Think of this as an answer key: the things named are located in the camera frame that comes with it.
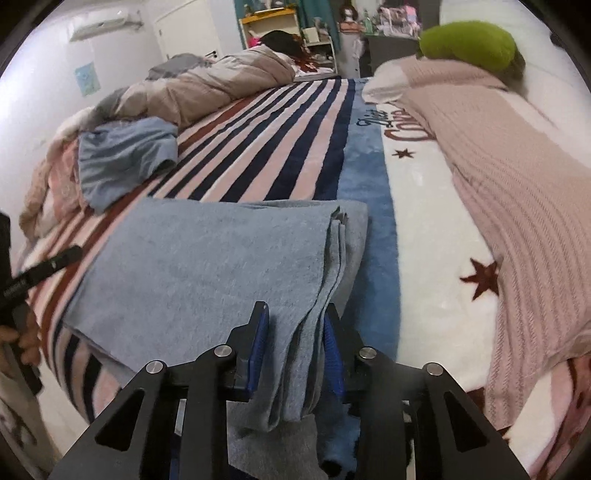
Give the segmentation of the person's left hand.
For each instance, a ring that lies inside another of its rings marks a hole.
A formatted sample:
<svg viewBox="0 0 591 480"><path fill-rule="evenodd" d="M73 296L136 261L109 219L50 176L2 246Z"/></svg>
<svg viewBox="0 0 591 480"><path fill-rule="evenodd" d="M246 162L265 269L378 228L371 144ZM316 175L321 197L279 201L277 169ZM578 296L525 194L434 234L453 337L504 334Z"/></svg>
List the person's left hand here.
<svg viewBox="0 0 591 480"><path fill-rule="evenodd" d="M0 328L1 339L1 372L13 376L13 369L5 355L5 344L16 344L21 350L21 361L24 365L38 367L41 361L39 325L35 314L30 311L26 319L26 329L19 333L17 330L2 326Z"/></svg>

